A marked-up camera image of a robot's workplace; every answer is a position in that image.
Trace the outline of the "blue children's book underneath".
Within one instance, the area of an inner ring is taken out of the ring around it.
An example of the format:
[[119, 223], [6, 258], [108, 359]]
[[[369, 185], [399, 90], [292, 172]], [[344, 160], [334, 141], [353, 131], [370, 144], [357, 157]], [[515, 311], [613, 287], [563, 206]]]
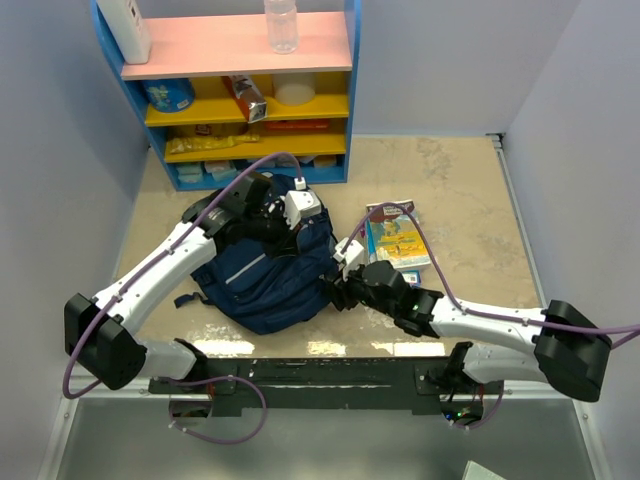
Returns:
[[401, 275], [410, 286], [419, 287], [421, 285], [421, 274], [419, 270], [402, 270]]

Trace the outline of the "navy blue student backpack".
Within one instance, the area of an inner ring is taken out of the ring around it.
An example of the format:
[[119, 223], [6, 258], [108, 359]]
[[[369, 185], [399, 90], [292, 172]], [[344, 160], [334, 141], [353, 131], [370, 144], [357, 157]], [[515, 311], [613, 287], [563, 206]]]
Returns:
[[[284, 207], [283, 197], [294, 188], [294, 179], [270, 177]], [[200, 290], [177, 297], [174, 305], [180, 308], [198, 300], [260, 335], [312, 319], [330, 303], [323, 278], [337, 271], [328, 209], [302, 219], [292, 231], [294, 255], [267, 255], [256, 241], [241, 240], [193, 271]]]

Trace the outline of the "colourful children's book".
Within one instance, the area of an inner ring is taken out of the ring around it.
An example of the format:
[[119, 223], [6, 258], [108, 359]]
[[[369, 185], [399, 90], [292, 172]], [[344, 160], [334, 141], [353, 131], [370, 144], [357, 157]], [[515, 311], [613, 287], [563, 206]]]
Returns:
[[365, 223], [369, 262], [389, 261], [397, 270], [418, 270], [431, 264], [412, 220], [401, 209], [386, 206]]

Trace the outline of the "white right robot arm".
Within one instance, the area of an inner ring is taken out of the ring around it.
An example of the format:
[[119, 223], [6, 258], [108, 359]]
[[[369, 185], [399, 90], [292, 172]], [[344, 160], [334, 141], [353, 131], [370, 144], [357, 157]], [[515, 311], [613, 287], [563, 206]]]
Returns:
[[461, 301], [409, 285], [387, 261], [323, 280], [338, 310], [362, 304], [408, 335], [459, 339], [436, 378], [446, 388], [466, 393], [477, 384], [531, 381], [583, 402], [600, 398], [612, 341], [567, 302], [508, 309]]

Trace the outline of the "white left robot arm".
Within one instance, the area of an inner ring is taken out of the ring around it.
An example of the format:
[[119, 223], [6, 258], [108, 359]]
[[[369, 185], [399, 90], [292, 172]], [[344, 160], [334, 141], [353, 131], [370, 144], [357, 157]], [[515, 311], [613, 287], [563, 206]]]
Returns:
[[272, 177], [252, 173], [190, 205], [168, 237], [121, 279], [64, 307], [65, 348], [111, 390], [137, 377], [168, 377], [185, 392], [200, 390], [207, 368], [183, 340], [143, 341], [137, 335], [155, 308], [186, 277], [243, 238], [278, 243], [316, 210], [301, 180], [271, 194]]

